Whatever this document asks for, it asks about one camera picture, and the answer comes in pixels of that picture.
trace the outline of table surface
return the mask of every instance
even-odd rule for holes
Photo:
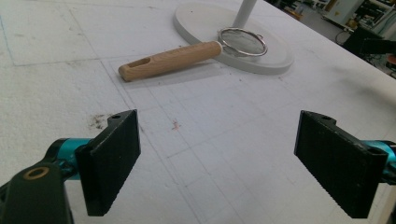
[[[0,182],[62,137],[95,137],[105,118],[139,116],[142,155],[104,217],[88,217],[66,181],[76,223],[376,223],[353,220],[293,155],[301,110],[359,139],[395,141],[395,80],[258,1],[251,18],[284,38],[295,62],[255,75],[208,60],[126,83],[122,64],[188,45],[175,30],[190,0],[0,0]],[[200,0],[237,11],[240,0]]]

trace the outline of wooden handle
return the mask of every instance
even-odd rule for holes
[[[119,68],[119,73],[125,81],[151,77],[211,59],[221,51],[222,46],[217,41],[199,43],[127,63]]]

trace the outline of stand base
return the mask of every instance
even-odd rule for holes
[[[236,12],[223,7],[189,3],[177,8],[174,25],[179,34],[190,44],[217,40],[218,30],[231,27]],[[261,57],[236,58],[222,52],[215,60],[231,67],[256,74],[282,74],[294,61],[289,45],[279,36],[271,34],[258,22],[250,19],[244,29],[263,37],[268,52]]]

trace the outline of white stand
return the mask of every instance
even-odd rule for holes
[[[183,4],[176,10],[174,25],[179,34],[190,44],[217,40],[218,30],[232,26],[244,28],[261,35],[268,47],[268,52],[265,55],[237,58],[222,52],[215,59],[231,67],[251,73],[285,73],[294,61],[292,51],[282,38],[262,27],[258,22],[248,20],[255,3],[256,0],[245,0],[238,15],[235,11],[223,7],[199,3]]]

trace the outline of metal ring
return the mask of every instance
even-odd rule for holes
[[[38,179],[38,178],[41,178],[41,177],[43,177],[44,175],[46,175],[49,171],[50,171],[50,168],[45,167],[45,166],[36,167],[36,168],[34,168],[34,169],[32,169],[32,170],[26,172],[26,173],[23,175],[23,178],[24,178],[24,179],[27,179],[27,180]]]
[[[234,48],[232,45],[230,45],[229,43],[227,43],[227,41],[223,40],[223,38],[222,38],[222,34],[223,34],[224,32],[227,32],[227,31],[239,31],[239,32],[246,33],[246,34],[248,34],[248,35],[253,36],[255,39],[259,40],[260,43],[262,43],[263,51],[262,51],[261,53],[249,53],[249,52],[245,52],[245,51],[242,51],[242,50],[239,50],[239,49]],[[267,50],[268,50],[267,45],[266,45],[265,42],[262,40],[262,36],[261,36],[261,35],[256,35],[256,34],[250,32],[250,31],[247,31],[247,30],[244,30],[244,29],[241,29],[241,28],[230,27],[230,28],[224,28],[224,29],[219,30],[219,41],[221,42],[221,44],[224,44],[224,45],[227,46],[228,48],[231,48],[231,49],[235,50],[236,52],[241,53],[241,54],[244,54],[244,55],[246,55],[246,56],[252,56],[252,57],[262,56],[262,55],[264,55],[264,54],[267,52]]]

